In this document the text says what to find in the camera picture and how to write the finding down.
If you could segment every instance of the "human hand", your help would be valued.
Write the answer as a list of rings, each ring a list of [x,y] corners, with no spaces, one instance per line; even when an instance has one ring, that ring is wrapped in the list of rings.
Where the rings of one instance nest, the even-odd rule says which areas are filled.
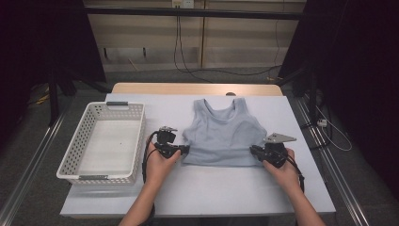
[[[152,142],[150,142],[147,150],[148,162],[147,162],[147,179],[146,184],[155,184],[160,186],[164,183],[165,179],[169,175],[173,168],[173,165],[180,158],[181,151],[177,151],[171,158],[165,158],[155,148]]]
[[[287,148],[287,152],[288,155],[295,159],[293,150]],[[266,160],[263,161],[263,166],[273,175],[279,186],[281,186],[285,192],[289,192],[290,190],[294,189],[300,189],[296,168],[288,161],[286,161],[285,164],[279,169],[275,168]]]

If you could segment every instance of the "forearm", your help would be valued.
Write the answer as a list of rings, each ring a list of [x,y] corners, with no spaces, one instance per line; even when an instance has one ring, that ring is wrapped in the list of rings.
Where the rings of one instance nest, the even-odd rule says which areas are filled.
[[[161,185],[159,183],[144,184],[135,203],[120,222],[120,226],[136,226],[143,223],[151,213],[152,205]]]
[[[300,188],[290,190],[287,195],[294,207],[298,226],[325,225]]]

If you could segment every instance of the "table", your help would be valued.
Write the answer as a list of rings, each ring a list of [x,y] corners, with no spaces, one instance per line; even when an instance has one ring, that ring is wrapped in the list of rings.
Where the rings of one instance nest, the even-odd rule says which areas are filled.
[[[279,132],[297,138],[296,142],[287,143],[286,146],[297,151],[296,161],[306,177],[305,187],[309,200],[319,213],[335,212],[291,107],[277,86],[117,84],[113,93],[107,95],[106,101],[134,100],[146,103],[145,133],[149,134],[160,125],[172,122],[173,125],[168,125],[181,129],[176,133],[175,140],[176,144],[180,144],[183,142],[182,128],[192,121],[191,102],[198,98],[206,98],[211,105],[223,108],[235,98],[224,96],[227,92],[244,96],[249,112],[257,117],[269,134]],[[178,112],[173,109],[175,106],[180,107]],[[177,120],[171,120],[170,117],[176,114]],[[61,215],[73,218],[122,217],[135,200],[141,187],[141,169],[137,172],[137,180],[133,186],[72,186]],[[180,162],[165,181],[155,205],[155,215],[164,218],[265,216],[293,213],[285,194],[271,175],[262,168],[183,166]]]

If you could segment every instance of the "floor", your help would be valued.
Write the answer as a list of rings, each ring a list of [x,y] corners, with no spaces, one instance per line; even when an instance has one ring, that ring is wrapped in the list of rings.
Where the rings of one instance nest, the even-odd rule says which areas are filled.
[[[247,73],[263,69],[232,69],[235,72]],[[267,73],[257,76],[242,77],[237,76],[232,79],[232,75],[221,73],[201,72],[197,76],[213,80],[217,83],[268,83]],[[179,73],[176,70],[152,71],[152,72],[128,72],[128,73],[107,73],[108,83],[105,86],[112,87],[119,81],[183,81],[199,82],[195,77],[186,73]],[[64,218],[59,215],[60,208],[69,191],[68,183],[61,183],[56,178],[55,172],[60,158],[65,153],[65,149],[71,140],[71,135],[76,128],[78,121],[89,102],[102,101],[104,93],[100,93],[91,87],[80,82],[75,83],[77,93],[74,97],[64,97],[59,95],[61,107],[70,103],[68,112],[65,115],[63,124],[58,128],[59,136],[51,140],[51,144],[41,159],[40,164],[35,168],[36,173],[32,176],[32,181],[26,185],[29,189],[22,195],[14,207],[18,210],[15,215],[8,216],[12,219],[10,225],[116,225],[119,219],[72,219]],[[18,127],[12,131],[11,139],[8,142],[3,154],[0,156],[0,207],[4,211],[5,204],[9,197],[13,195],[19,179],[26,175],[25,169],[29,165],[32,157],[41,145],[42,138],[48,132],[49,122],[49,102],[38,105],[35,103],[46,90],[46,86],[39,86],[32,89],[31,103],[28,105],[24,116]],[[282,88],[283,93],[289,98],[298,124],[306,122],[300,111],[300,103],[306,100],[298,100],[294,97],[289,86]],[[340,124],[331,112],[333,124],[340,128],[343,133],[344,126]],[[308,128],[303,130],[304,136],[310,147],[316,145],[312,139],[311,131]],[[342,148],[347,148],[348,143],[338,132],[334,132],[334,142]],[[359,202],[359,208],[363,211],[367,221],[360,225],[399,225],[399,203],[391,195],[389,189],[378,177],[374,170],[368,165],[361,155],[361,150],[352,140],[353,148],[350,152],[341,151],[334,145],[328,145],[328,149],[333,156],[336,165],[339,167],[343,178],[351,188],[354,197]],[[325,178],[327,189],[331,199],[337,209],[336,214],[322,215],[327,225],[358,225],[354,217],[348,211],[348,203],[342,196],[342,191],[331,175],[328,164],[326,164],[320,150],[311,151],[316,164]],[[275,216],[269,221],[269,225],[294,225],[293,216]]]

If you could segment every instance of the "black curtain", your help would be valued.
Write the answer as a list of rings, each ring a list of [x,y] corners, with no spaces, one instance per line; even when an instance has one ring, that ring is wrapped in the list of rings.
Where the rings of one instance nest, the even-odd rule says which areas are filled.
[[[77,77],[105,82],[88,16],[52,9],[60,6],[82,8],[83,2],[0,2],[0,94],[4,97],[0,146],[23,116],[30,89],[46,83],[49,73],[70,95]]]
[[[337,12],[344,10],[344,15],[331,24],[338,28],[332,36],[326,33],[314,39],[314,33],[320,34],[318,27],[314,28],[316,31],[309,26],[298,27],[283,72],[294,70],[314,56],[322,56],[313,61],[318,88],[365,159],[399,200],[399,183],[393,176],[399,175],[396,167],[399,155],[396,142],[399,136],[398,7],[394,1],[346,1],[336,2]],[[302,53],[309,45],[323,43],[330,43],[331,48],[326,44],[324,49]],[[306,75],[297,79],[295,93],[303,93],[309,85]]]

